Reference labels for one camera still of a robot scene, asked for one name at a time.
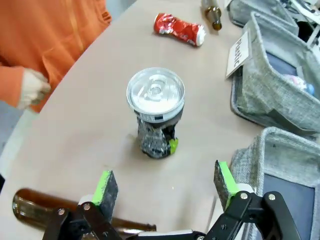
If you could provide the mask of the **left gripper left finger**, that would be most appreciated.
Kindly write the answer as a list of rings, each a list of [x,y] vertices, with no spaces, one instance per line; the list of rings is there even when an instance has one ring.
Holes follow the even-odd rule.
[[[44,240],[117,240],[111,225],[118,185],[112,170],[104,171],[93,196],[75,210],[56,208],[45,229]]]

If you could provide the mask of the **person's right hand white glove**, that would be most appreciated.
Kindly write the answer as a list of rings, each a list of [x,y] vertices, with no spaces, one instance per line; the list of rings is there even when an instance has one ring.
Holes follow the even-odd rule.
[[[25,68],[17,108],[22,110],[31,105],[38,105],[50,91],[48,79],[42,73]]]

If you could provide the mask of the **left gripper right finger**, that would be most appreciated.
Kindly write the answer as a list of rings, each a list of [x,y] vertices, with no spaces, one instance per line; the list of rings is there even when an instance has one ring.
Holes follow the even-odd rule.
[[[234,240],[244,224],[255,225],[263,240],[301,238],[279,192],[269,191],[259,196],[239,190],[225,161],[215,161],[213,182],[223,213],[204,237],[206,240]]]

